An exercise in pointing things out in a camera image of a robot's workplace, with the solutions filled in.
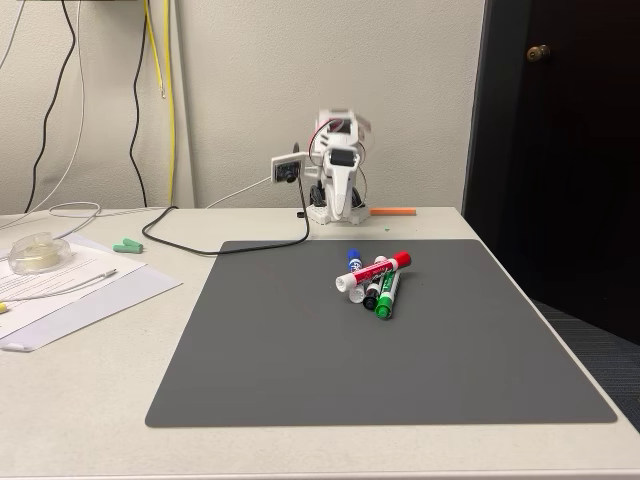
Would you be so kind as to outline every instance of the table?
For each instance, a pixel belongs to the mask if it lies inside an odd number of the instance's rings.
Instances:
[[[154,232],[201,249],[294,239],[304,233],[296,211],[178,210]],[[80,233],[104,245],[139,240],[158,214],[99,218]],[[46,212],[28,220],[0,231],[0,249],[78,222]],[[313,225],[312,238],[477,236],[454,208],[419,208],[415,217],[372,217],[357,227]],[[33,353],[0,352],[0,477],[640,478],[640,435],[584,367],[617,422],[150,429],[147,409],[214,259],[148,241],[140,258],[184,285]]]

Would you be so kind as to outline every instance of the gray mat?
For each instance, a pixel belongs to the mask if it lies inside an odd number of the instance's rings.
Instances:
[[[225,248],[255,245],[228,242]],[[411,253],[393,318],[335,287]],[[150,427],[602,423],[614,412],[473,240],[309,241],[221,256]]]

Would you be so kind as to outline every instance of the cable on wall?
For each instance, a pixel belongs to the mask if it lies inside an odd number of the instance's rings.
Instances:
[[[84,74],[82,70],[82,55],[80,52],[80,8],[81,6],[82,6],[82,0],[79,0],[78,11],[76,12],[76,32],[77,32],[77,43],[78,43],[78,70],[80,73],[80,96],[81,96],[80,129],[78,130],[78,138],[76,140],[76,146],[73,149],[73,155],[71,156],[71,161],[69,162],[69,165],[67,165],[67,169],[62,175],[62,178],[60,178],[60,181],[58,181],[58,184],[53,188],[53,190],[51,190],[49,195],[47,195],[44,200],[42,200],[38,205],[36,205],[31,210],[21,215],[20,217],[16,218],[15,220],[12,220],[11,222],[0,226],[0,230],[7,228],[10,225],[13,225],[14,223],[19,222],[23,218],[29,216],[31,213],[35,212],[38,208],[40,208],[47,200],[49,200],[49,198],[51,198],[51,196],[56,192],[56,190],[58,190],[58,187],[62,184],[62,182],[66,178],[67,174],[69,173],[69,170],[71,170],[71,166],[73,165],[74,160],[76,159],[76,156],[78,153],[78,147],[80,146],[80,139],[82,138],[82,130],[84,128],[84,104],[85,104]]]
[[[146,34],[146,27],[148,25],[147,16],[144,17],[144,23],[142,25],[142,46],[140,47],[140,59],[138,60],[138,68],[136,70],[136,76],[133,79],[133,98],[136,102],[136,127],[133,130],[133,137],[131,138],[131,145],[129,146],[129,158],[131,159],[131,163],[133,164],[133,168],[136,170],[136,175],[138,176],[138,182],[140,182],[140,189],[142,190],[142,201],[145,207],[147,205],[147,193],[144,189],[144,182],[142,181],[142,175],[140,175],[140,170],[138,169],[138,165],[133,158],[133,146],[136,143],[136,137],[138,136],[138,127],[140,126],[140,104],[138,103],[138,76],[140,75],[140,67],[142,66],[142,57],[144,56],[144,37]]]
[[[173,203],[173,172],[176,161],[176,119],[171,86],[171,50],[169,45],[169,0],[164,0],[164,62],[169,96],[169,205]]]
[[[71,57],[71,53],[73,52],[73,49],[76,46],[76,34],[73,31],[73,27],[71,26],[71,20],[69,20],[69,14],[67,13],[67,7],[64,4],[64,0],[60,0],[60,4],[62,5],[62,11],[64,12],[64,17],[67,20],[67,25],[69,26],[69,30],[71,31],[71,48],[69,48],[69,52],[67,52],[67,56],[64,59],[64,62],[62,63],[62,68],[60,69],[60,74],[58,75],[58,81],[56,82],[56,89],[53,92],[53,99],[51,100],[51,104],[49,105],[49,109],[47,110],[47,113],[44,116],[44,122],[43,122],[43,126],[42,126],[42,148],[40,148],[40,153],[38,154],[38,158],[36,159],[35,163],[33,164],[33,173],[32,173],[32,184],[31,184],[31,195],[29,196],[29,203],[27,203],[27,208],[25,208],[24,213],[27,213],[29,211],[29,208],[31,208],[31,203],[33,202],[33,196],[36,193],[36,182],[37,182],[37,169],[38,169],[38,164],[40,163],[40,160],[42,159],[42,154],[44,154],[44,149],[47,146],[47,120],[49,119],[49,114],[51,113],[51,110],[53,110],[53,106],[56,103],[56,99],[58,98],[58,90],[60,89],[60,82],[62,81],[62,75],[64,74],[64,69],[67,66],[67,62],[69,61],[69,58]]]
[[[13,22],[13,28],[11,29],[11,34],[9,35],[9,43],[7,43],[7,48],[2,54],[2,59],[0,60],[0,69],[2,65],[4,65],[4,61],[9,56],[9,50],[11,50],[11,44],[13,43],[13,37],[16,36],[16,30],[18,29],[18,23],[20,23],[20,17],[22,16],[22,9],[24,8],[24,1],[20,2],[20,6],[18,7],[18,14],[16,15],[16,20]]]
[[[156,50],[156,37],[153,34],[153,24],[151,23],[151,15],[149,14],[149,0],[142,0],[144,6],[144,16],[147,19],[147,30],[149,31],[149,43],[151,43],[151,50],[153,51],[153,58],[156,64],[156,77],[158,78],[158,87],[160,88],[160,94],[162,98],[165,98],[164,83],[162,82],[162,71],[160,70],[160,62],[158,61],[158,50]]]

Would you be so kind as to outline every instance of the paper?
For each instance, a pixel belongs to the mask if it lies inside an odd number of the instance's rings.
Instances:
[[[110,250],[76,233],[69,242]],[[30,352],[98,320],[136,305],[180,285],[181,282],[146,265],[17,332],[0,339],[0,349]]]
[[[8,262],[0,262],[0,301],[4,301],[9,309],[0,315],[0,338],[144,266],[142,262],[82,245],[72,244],[71,251],[73,260],[69,264],[38,275],[16,275],[9,268]],[[37,300],[11,301],[12,297],[41,295],[70,287],[114,268],[117,270],[115,275],[96,280],[77,291]]]

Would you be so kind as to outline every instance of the yellow wire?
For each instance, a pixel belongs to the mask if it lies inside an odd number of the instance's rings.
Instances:
[[[176,119],[173,108],[173,89],[171,88],[171,52],[169,50],[169,0],[164,0],[164,61],[167,76],[167,94],[169,95],[169,205],[173,203],[173,170],[176,161]]]
[[[158,87],[160,87],[160,93],[164,98],[164,85],[162,84],[162,71],[160,70],[160,62],[158,61],[158,51],[156,50],[156,39],[153,35],[153,25],[151,24],[151,17],[149,16],[149,7],[147,2],[149,0],[142,0],[144,5],[144,16],[147,19],[147,31],[149,32],[149,40],[151,41],[151,50],[153,50],[153,57],[156,60],[156,77],[158,77]]]

